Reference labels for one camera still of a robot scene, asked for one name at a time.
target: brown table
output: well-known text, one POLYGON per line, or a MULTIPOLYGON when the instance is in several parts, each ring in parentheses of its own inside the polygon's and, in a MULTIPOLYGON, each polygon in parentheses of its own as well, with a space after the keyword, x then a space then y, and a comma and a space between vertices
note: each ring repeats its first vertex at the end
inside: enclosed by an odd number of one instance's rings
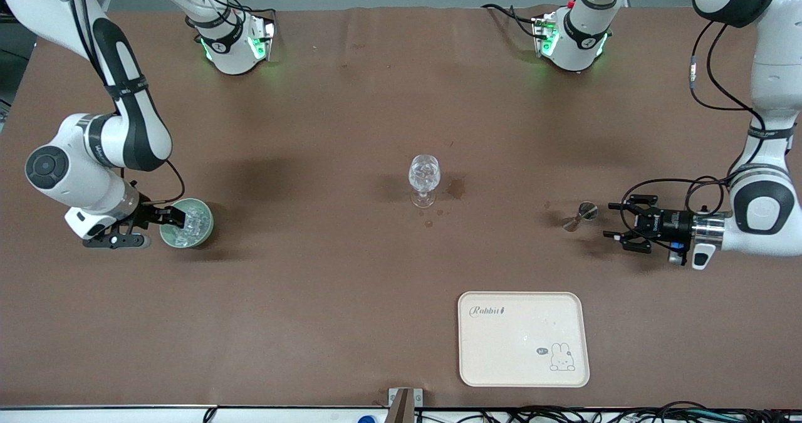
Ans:
MULTIPOLYGON (((81 246, 23 165, 62 118, 112 106, 86 61, 40 41, 0 137, 3 404, 369 405, 410 385, 438 406, 802 406, 799 259, 719 254, 699 272, 602 238, 621 228, 610 211, 559 227, 580 201, 720 175, 738 154, 747 115, 688 95, 704 25, 691 9, 622 10, 580 75, 485 10, 352 9, 279 14, 274 62, 230 77, 183 17, 112 16, 217 234, 191 251, 155 229, 146 251, 81 246), (422 152, 444 170, 426 211, 405 179, 422 152), (574 292, 590 383, 464 385, 465 291, 574 292)), ((753 46, 733 29, 714 58, 742 97, 753 46)), ((798 174, 798 152, 790 164, 798 174)), ((129 177, 154 198, 177 191, 166 168, 129 177)), ((684 195, 644 191, 668 206, 684 195)))

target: glass base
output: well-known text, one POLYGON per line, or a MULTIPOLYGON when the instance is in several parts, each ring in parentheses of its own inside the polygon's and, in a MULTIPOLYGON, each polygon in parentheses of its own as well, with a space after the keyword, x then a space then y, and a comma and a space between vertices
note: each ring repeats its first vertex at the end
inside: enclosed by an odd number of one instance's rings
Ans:
POLYGON ((412 200, 412 203, 419 209, 427 209, 435 203, 435 194, 430 192, 429 194, 422 195, 413 191, 410 200, 412 200))

